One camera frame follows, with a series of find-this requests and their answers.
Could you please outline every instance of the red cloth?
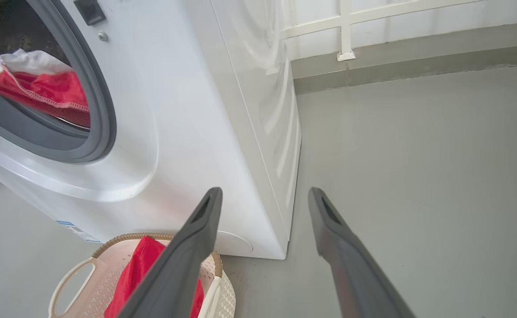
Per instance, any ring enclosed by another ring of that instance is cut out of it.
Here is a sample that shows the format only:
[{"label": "red cloth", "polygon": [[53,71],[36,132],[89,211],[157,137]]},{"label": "red cloth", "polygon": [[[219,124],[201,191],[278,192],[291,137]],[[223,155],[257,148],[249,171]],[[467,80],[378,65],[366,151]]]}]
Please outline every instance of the red cloth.
[{"label": "red cloth", "polygon": [[0,72],[0,95],[42,113],[89,127],[89,107],[76,72]]},{"label": "red cloth", "polygon": [[[119,312],[125,306],[129,296],[143,281],[144,276],[151,269],[158,256],[164,251],[165,246],[148,237],[143,237],[131,256],[131,261],[119,278],[113,300],[103,313],[105,318],[117,318]],[[192,312],[190,318],[197,318],[201,305],[204,302],[204,288],[200,280],[197,280],[196,293],[193,297]]]}]

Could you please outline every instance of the front-loading washing machine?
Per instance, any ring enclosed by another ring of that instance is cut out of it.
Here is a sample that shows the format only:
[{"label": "front-loading washing machine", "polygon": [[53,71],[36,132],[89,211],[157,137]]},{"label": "front-loading washing machine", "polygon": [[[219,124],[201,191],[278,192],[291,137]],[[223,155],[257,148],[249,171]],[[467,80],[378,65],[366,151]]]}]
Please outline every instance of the front-loading washing machine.
[{"label": "front-loading washing machine", "polygon": [[219,186],[218,252],[285,258],[301,130],[281,25],[277,0],[0,0],[0,56],[68,64],[90,116],[0,95],[0,182],[101,243],[175,233]]}]

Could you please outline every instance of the plastic basket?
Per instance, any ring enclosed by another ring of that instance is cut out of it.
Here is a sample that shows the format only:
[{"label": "plastic basket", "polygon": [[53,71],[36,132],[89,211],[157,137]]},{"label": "plastic basket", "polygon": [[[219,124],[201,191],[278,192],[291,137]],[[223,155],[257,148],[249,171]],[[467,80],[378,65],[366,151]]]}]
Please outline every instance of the plastic basket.
[{"label": "plastic basket", "polygon": [[[54,290],[50,300],[50,318],[103,318],[115,293],[121,272],[131,260],[131,255],[143,236],[153,238],[167,246],[172,234],[134,233],[115,237],[103,244],[88,259],[72,268]],[[87,264],[93,269],[86,281],[61,315],[55,313],[58,297],[70,278]],[[221,257],[213,251],[200,267],[200,280],[204,288],[204,302],[198,318],[232,318],[236,298],[233,286],[223,271]]]}]

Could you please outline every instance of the brown braided rim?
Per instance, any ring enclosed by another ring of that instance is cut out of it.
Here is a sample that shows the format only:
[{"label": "brown braided rim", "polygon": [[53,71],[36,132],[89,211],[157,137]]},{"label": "brown braided rim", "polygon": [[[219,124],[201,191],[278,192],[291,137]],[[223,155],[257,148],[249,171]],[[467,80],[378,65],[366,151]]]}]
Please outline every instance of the brown braided rim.
[{"label": "brown braided rim", "polygon": [[[167,233],[156,233],[156,232],[147,232],[147,233],[130,233],[130,234],[123,234],[119,235],[118,237],[115,237],[107,243],[101,245],[95,251],[91,257],[98,258],[103,252],[107,251],[107,248],[110,248],[111,246],[123,241],[123,240],[129,240],[129,239],[141,239],[143,237],[149,237],[151,239],[161,239],[161,240],[172,240],[174,237],[172,234]],[[223,276],[223,262],[221,261],[221,257],[219,254],[214,250],[211,252],[211,255],[213,256],[213,260],[215,261],[215,276],[222,277]]]}]

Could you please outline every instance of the red and white garment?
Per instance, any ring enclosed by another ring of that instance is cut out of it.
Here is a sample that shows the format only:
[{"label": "red and white garment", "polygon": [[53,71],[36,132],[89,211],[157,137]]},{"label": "red and white garment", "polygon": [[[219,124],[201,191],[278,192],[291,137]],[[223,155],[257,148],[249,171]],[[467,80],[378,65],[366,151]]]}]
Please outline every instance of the red and white garment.
[{"label": "red and white garment", "polygon": [[45,114],[90,126],[89,107],[76,72],[43,51],[0,55],[0,95]]}]

